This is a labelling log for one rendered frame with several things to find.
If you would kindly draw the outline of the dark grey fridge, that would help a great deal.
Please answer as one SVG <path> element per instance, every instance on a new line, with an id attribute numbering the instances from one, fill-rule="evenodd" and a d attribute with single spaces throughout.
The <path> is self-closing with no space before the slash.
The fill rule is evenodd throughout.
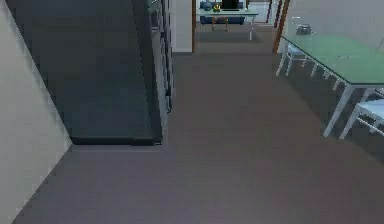
<path id="1" fill-rule="evenodd" d="M 162 143 L 162 0 L 3 2 L 73 144 Z"/>

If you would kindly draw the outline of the pale green side table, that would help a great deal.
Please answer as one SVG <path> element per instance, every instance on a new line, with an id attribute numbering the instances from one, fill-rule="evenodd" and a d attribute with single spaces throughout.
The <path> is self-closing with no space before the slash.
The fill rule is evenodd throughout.
<path id="1" fill-rule="evenodd" d="M 218 13 L 213 12 L 213 10 L 205 11 L 204 9 L 196 9 L 195 10 L 197 16 L 212 16 L 212 17 L 245 17 L 245 22 L 247 22 L 247 18 L 250 17 L 250 25 L 251 28 L 249 30 L 249 40 L 252 40 L 252 34 L 254 31 L 254 23 L 255 18 L 258 16 L 258 13 L 254 9 L 237 9 L 236 11 L 224 11 L 221 10 Z M 215 30 L 216 24 L 214 21 L 211 24 L 212 30 Z M 225 31 L 228 31 L 228 23 L 225 23 Z"/>

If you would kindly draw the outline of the black television set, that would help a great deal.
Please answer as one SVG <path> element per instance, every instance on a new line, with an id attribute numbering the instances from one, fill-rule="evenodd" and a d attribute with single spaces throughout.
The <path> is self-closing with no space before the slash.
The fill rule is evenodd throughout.
<path id="1" fill-rule="evenodd" d="M 236 11 L 238 9 L 239 0 L 222 0 L 221 8 L 224 11 Z"/>

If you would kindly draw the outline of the white dining chair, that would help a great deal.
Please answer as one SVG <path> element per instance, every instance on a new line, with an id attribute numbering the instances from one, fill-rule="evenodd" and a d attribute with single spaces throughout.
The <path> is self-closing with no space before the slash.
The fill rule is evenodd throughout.
<path id="1" fill-rule="evenodd" d="M 380 125 L 384 125 L 384 88 L 367 89 L 363 93 L 342 130 L 340 139 L 347 136 L 356 121 L 367 126 L 370 133 L 378 133 L 384 137 L 384 131 L 379 129 Z"/>
<path id="2" fill-rule="evenodd" d="M 288 44 L 282 48 L 281 60 L 277 68 L 276 75 L 280 75 L 285 61 L 288 61 L 288 65 L 285 72 L 285 75 L 288 76 L 294 61 L 301 61 L 302 66 L 305 66 L 307 60 L 308 56 L 303 51 L 296 48 L 292 44 Z"/>

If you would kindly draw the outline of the green glass dining table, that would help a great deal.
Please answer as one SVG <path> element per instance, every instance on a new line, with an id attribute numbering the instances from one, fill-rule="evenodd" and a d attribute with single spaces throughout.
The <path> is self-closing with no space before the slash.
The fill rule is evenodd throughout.
<path id="1" fill-rule="evenodd" d="M 384 52 L 353 39 L 326 34 L 285 34 L 282 39 L 345 84 L 323 135 L 328 137 L 355 89 L 384 88 Z"/>

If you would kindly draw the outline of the brown wooden door frame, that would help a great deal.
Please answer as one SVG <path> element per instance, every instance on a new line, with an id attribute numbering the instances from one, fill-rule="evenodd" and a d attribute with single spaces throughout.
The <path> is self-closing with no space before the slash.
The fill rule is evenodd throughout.
<path id="1" fill-rule="evenodd" d="M 276 37 L 273 44 L 272 52 L 276 54 L 278 52 L 280 39 L 282 37 L 283 29 L 284 29 L 284 23 L 286 21 L 286 16 L 288 13 L 290 0 L 279 0 L 278 1 L 278 7 L 274 22 L 274 27 L 277 29 L 276 31 Z"/>

